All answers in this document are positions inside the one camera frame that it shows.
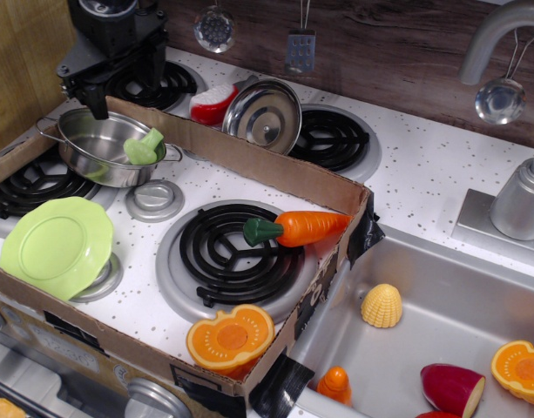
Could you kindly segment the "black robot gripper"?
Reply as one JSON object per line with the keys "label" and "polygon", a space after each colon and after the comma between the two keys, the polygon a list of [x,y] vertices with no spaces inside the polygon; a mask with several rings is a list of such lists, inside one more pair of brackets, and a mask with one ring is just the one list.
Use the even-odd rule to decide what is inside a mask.
{"label": "black robot gripper", "polygon": [[131,68],[151,91],[160,87],[168,17],[157,1],[69,1],[67,6],[77,40],[57,66],[66,97],[105,120],[105,85],[114,75]]}

